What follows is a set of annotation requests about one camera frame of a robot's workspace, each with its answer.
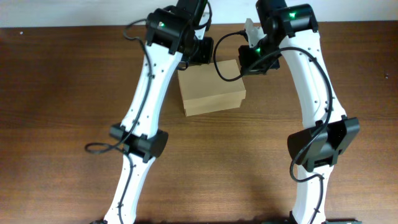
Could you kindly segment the brown cardboard box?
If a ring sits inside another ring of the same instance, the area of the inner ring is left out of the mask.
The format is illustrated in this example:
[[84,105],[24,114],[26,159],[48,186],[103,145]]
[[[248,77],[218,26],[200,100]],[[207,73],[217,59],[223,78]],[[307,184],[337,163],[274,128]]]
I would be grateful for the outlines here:
[[246,98],[243,80],[222,80],[213,63],[179,71],[178,82],[186,116],[239,108]]

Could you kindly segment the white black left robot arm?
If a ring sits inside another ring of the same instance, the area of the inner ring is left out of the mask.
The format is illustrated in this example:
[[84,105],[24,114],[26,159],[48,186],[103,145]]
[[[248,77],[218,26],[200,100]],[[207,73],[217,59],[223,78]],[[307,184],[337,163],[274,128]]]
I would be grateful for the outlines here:
[[134,223],[146,175],[162,154],[168,134],[158,128],[162,103],[179,63],[209,63],[212,39],[208,1],[178,1],[158,8],[145,19],[146,36],[140,42],[144,61],[129,111],[111,128],[114,146],[123,154],[118,186],[101,223]]

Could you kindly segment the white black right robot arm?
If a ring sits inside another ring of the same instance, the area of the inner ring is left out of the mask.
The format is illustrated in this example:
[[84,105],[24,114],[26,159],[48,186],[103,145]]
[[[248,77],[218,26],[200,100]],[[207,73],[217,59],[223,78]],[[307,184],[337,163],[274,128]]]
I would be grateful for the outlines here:
[[302,111],[303,130],[291,134],[287,147],[289,173],[297,197],[286,223],[326,223],[325,199],[334,166],[359,133],[357,118],[349,118],[333,90],[320,47],[315,13],[309,4],[258,1],[261,25],[248,19],[248,44],[239,48],[242,75],[266,73],[283,57],[291,72]]

